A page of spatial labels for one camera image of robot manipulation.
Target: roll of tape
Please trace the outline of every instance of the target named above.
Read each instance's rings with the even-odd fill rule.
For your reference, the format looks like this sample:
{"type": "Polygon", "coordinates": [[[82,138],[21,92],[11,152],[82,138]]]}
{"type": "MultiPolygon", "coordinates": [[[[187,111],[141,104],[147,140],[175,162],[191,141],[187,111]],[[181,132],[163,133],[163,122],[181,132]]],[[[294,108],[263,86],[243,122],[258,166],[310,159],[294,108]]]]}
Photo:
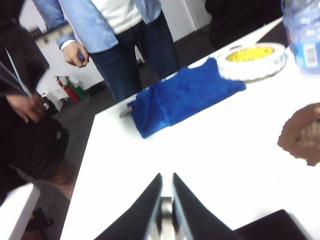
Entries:
{"type": "Polygon", "coordinates": [[[285,46],[273,42],[237,47],[217,58],[221,77],[241,81],[272,76],[284,68],[286,61],[285,46]]]}

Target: sleeve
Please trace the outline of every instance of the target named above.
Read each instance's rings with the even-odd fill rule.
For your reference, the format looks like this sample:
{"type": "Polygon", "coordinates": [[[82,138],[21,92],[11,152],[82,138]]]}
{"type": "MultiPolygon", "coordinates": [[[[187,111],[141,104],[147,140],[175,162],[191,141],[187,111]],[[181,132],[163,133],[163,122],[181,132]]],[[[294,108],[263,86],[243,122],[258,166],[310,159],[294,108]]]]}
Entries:
{"type": "Polygon", "coordinates": [[[62,43],[62,45],[60,46],[60,50],[63,51],[65,49],[65,47],[67,47],[69,44],[75,42],[76,40],[70,39],[65,41],[64,43],[62,43]]]}
{"type": "MultiPolygon", "coordinates": [[[[51,30],[61,24],[67,23],[59,0],[33,0],[38,12],[45,22],[47,30],[51,30]]],[[[73,34],[60,37],[56,43],[59,48],[67,40],[76,40],[73,34]]]]}

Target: brown stain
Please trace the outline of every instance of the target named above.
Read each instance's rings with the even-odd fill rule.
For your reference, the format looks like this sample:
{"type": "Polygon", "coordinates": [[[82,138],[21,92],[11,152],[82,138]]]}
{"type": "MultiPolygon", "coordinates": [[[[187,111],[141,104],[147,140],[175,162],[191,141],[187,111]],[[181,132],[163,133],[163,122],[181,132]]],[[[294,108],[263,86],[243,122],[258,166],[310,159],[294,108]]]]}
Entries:
{"type": "Polygon", "coordinates": [[[284,124],[278,145],[296,158],[307,161],[307,165],[315,166],[320,162],[320,149],[309,147],[299,141],[302,130],[308,128],[319,119],[319,103],[310,104],[297,112],[284,124]]]}

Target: chocolate cake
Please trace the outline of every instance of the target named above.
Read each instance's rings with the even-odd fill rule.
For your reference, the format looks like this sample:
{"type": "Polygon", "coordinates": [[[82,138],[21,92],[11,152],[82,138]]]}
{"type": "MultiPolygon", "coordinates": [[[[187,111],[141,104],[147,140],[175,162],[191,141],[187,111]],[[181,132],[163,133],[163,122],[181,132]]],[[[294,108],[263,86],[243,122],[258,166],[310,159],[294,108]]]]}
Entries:
{"type": "Polygon", "coordinates": [[[309,166],[320,162],[320,103],[308,105],[284,124],[278,145],[309,166]]]}

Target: blue jeans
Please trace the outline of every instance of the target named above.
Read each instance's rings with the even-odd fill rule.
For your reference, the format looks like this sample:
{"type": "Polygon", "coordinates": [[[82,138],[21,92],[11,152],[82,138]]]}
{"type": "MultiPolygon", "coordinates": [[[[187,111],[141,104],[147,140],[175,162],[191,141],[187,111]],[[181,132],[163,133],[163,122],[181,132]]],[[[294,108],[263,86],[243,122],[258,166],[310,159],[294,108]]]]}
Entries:
{"type": "Polygon", "coordinates": [[[142,90],[135,45],[161,80],[179,70],[179,60],[164,14],[150,24],[143,21],[116,35],[116,46],[91,53],[98,71],[117,102],[142,90]]]}

